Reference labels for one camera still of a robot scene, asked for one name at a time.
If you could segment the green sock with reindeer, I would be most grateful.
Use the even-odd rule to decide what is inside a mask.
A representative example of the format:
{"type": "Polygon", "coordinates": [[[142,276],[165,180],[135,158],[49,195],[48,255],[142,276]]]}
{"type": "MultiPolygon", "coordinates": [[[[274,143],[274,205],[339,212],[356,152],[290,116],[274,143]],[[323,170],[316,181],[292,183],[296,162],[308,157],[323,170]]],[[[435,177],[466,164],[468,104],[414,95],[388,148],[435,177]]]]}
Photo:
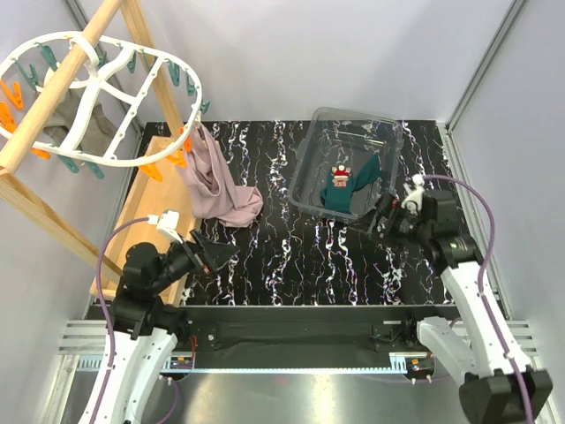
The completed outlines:
{"type": "Polygon", "coordinates": [[[323,206],[334,212],[349,214],[356,184],[357,179],[351,167],[344,164],[333,166],[328,173],[326,186],[320,191],[323,206]]]}

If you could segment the orange clothespin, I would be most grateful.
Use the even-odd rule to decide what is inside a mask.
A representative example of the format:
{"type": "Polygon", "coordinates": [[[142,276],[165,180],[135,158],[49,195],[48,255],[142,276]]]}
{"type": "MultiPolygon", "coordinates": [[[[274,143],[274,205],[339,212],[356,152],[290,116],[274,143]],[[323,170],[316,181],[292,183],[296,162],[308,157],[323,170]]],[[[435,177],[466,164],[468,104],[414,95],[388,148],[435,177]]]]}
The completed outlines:
{"type": "Polygon", "coordinates": [[[187,166],[187,162],[185,160],[184,152],[182,149],[179,149],[168,155],[167,159],[178,167],[185,168],[187,166]]]}
{"type": "Polygon", "coordinates": [[[145,173],[151,179],[153,179],[157,182],[162,182],[162,174],[161,174],[161,172],[159,172],[159,170],[157,169],[157,167],[154,163],[149,163],[149,164],[146,164],[146,165],[140,165],[139,170],[142,171],[143,173],[145,173]]]}

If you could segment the plain green sock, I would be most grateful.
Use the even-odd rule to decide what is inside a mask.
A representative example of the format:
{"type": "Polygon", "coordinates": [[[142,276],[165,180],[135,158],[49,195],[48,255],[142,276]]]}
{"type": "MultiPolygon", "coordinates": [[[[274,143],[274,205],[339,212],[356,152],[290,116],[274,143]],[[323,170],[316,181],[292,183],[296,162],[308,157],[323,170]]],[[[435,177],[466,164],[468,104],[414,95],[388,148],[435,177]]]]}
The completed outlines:
{"type": "Polygon", "coordinates": [[[359,191],[374,183],[381,176],[380,156],[375,153],[354,178],[353,191],[359,191]]]}

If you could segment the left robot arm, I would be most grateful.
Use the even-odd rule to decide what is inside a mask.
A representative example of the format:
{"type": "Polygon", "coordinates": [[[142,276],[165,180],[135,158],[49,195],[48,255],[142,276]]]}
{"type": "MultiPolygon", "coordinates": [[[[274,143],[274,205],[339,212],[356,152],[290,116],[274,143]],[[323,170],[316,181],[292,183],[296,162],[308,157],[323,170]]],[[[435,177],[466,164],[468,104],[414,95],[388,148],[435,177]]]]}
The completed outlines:
{"type": "Polygon", "coordinates": [[[212,276],[238,254],[199,231],[174,237],[166,252],[149,242],[125,255],[117,294],[107,308],[107,336],[82,423],[139,423],[162,367],[190,341],[188,314],[161,292],[186,275],[212,276]]]}

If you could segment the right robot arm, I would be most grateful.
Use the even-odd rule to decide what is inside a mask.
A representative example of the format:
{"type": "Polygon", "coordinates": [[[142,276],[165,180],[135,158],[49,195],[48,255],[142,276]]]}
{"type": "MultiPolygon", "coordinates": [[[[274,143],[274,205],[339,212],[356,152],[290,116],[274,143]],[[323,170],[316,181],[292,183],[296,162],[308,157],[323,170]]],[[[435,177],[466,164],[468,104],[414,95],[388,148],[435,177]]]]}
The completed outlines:
{"type": "Polygon", "coordinates": [[[455,194],[431,190],[419,198],[401,203],[387,193],[359,224],[376,239],[421,248],[455,301],[467,337],[448,319],[428,316],[401,327],[403,344],[425,347],[445,367],[470,423],[534,422],[553,389],[550,375],[532,366],[510,330],[486,281],[486,257],[459,229],[455,194]]]}

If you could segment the white round clip hanger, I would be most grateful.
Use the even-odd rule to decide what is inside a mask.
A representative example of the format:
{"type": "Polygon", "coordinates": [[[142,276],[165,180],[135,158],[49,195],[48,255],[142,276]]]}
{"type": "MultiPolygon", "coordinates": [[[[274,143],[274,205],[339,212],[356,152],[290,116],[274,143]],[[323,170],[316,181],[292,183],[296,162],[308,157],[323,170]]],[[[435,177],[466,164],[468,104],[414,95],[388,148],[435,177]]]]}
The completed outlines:
{"type": "Polygon", "coordinates": [[[140,165],[156,163],[184,147],[194,124],[200,121],[201,115],[206,113],[209,108],[209,102],[203,99],[200,79],[193,68],[191,68],[191,66],[186,62],[171,55],[170,53],[160,51],[158,49],[152,49],[133,42],[118,40],[105,35],[101,37],[101,41],[119,47],[120,53],[115,59],[109,61],[104,66],[99,66],[99,57],[95,52],[94,47],[87,41],[86,38],[83,37],[82,33],[78,31],[70,31],[45,34],[21,44],[1,63],[1,73],[7,72],[13,65],[18,66],[19,57],[28,50],[33,48],[43,48],[46,46],[47,42],[55,40],[66,40],[70,43],[72,48],[79,46],[86,52],[87,60],[84,63],[84,66],[87,69],[89,77],[85,80],[74,79],[69,86],[70,89],[81,89],[83,91],[83,95],[79,103],[76,117],[72,123],[72,127],[65,139],[58,145],[35,141],[32,145],[32,148],[34,149],[49,152],[61,157],[68,157],[70,159],[77,159],[109,167],[139,167],[140,165]],[[148,75],[138,93],[135,95],[128,95],[127,93],[111,86],[108,83],[108,79],[131,63],[135,55],[149,55],[154,58],[154,63],[150,67],[148,75]],[[135,159],[120,159],[115,155],[115,152],[119,144],[122,142],[132,119],[137,115],[140,104],[147,97],[149,88],[153,84],[153,81],[157,78],[158,73],[164,64],[169,65],[172,79],[180,73],[185,75],[188,95],[195,97],[192,104],[191,115],[188,117],[186,124],[181,127],[180,135],[177,139],[172,141],[165,149],[153,155],[142,156],[135,159]],[[98,96],[101,91],[105,91],[111,96],[117,98],[119,101],[129,104],[130,108],[118,127],[116,135],[113,137],[105,151],[100,155],[92,155],[80,151],[79,144],[87,131],[94,106],[98,101],[98,96]]]}

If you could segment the clear plastic bin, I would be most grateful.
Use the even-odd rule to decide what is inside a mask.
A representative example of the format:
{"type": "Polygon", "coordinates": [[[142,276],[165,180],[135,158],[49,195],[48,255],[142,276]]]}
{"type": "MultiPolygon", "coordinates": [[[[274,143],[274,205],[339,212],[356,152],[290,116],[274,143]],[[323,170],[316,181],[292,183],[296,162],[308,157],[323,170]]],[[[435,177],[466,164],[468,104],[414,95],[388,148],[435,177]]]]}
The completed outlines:
{"type": "Polygon", "coordinates": [[[311,216],[343,223],[359,219],[373,209],[383,194],[394,192],[402,146],[403,130],[396,120],[348,110],[317,109],[298,147],[290,203],[311,216]],[[326,209],[320,191],[327,184],[331,168],[344,164],[356,177],[375,153],[380,156],[381,176],[353,193],[350,213],[326,209]]]}

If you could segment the pink cloth garment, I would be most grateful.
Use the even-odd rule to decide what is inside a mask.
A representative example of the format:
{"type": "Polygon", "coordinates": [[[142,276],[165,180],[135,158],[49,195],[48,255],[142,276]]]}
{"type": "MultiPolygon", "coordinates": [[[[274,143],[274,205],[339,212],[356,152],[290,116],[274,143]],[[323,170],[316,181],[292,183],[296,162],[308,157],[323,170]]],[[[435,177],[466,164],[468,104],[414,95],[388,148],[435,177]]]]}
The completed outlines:
{"type": "Polygon", "coordinates": [[[191,196],[193,216],[215,218],[230,228],[250,226],[263,208],[258,187],[235,183],[219,143],[204,125],[192,128],[189,140],[192,150],[184,153],[186,166],[177,173],[191,196]]]}

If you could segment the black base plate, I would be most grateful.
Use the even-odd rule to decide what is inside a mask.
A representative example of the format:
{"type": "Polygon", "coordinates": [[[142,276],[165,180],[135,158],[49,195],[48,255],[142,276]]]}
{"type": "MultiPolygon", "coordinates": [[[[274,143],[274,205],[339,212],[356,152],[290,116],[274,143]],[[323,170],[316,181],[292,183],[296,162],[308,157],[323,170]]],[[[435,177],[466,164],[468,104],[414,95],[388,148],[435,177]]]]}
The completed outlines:
{"type": "Polygon", "coordinates": [[[458,316],[453,305],[189,306],[198,369],[369,368],[389,363],[399,322],[458,316]]]}

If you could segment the aluminium rail frame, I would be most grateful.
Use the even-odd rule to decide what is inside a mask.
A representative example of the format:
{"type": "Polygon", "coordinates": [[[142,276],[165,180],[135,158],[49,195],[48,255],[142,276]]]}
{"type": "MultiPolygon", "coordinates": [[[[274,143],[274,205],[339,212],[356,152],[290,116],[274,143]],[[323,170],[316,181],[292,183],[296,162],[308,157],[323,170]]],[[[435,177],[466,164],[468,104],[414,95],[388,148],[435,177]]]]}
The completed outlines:
{"type": "Polygon", "coordinates": [[[406,375],[433,372],[431,353],[407,348],[396,323],[385,321],[367,329],[358,322],[337,336],[320,324],[299,328],[278,322],[278,335],[266,333],[263,323],[198,322],[197,344],[182,344],[164,361],[167,373],[406,375]]]}

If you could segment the wooden drying rack frame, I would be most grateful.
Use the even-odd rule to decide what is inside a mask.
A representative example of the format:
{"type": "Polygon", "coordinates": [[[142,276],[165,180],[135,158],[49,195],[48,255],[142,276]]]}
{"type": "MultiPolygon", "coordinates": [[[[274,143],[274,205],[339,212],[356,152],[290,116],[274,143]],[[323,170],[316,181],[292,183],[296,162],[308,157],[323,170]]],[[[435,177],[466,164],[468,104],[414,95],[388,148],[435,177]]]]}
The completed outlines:
{"type": "MultiPolygon", "coordinates": [[[[104,35],[155,49],[147,20],[138,1],[102,2],[85,29],[78,32],[94,47],[99,57],[99,66],[104,66],[120,53],[119,47],[101,41],[104,35]]],[[[142,57],[147,58],[148,74],[154,58],[149,55],[142,57]]],[[[87,54],[81,47],[70,46],[69,53],[46,86],[41,89],[16,130],[1,131],[2,136],[7,139],[1,150],[1,198],[84,262],[102,272],[108,279],[116,281],[122,274],[119,267],[15,175],[26,154],[33,149],[34,142],[38,141],[37,138],[48,119],[64,99],[71,82],[86,80],[89,77],[84,66],[86,60],[87,54]]],[[[164,64],[148,92],[150,90],[154,90],[176,140],[181,127],[191,115],[195,99],[194,96],[188,95],[185,75],[180,73],[172,79],[170,66],[164,64]]]]}

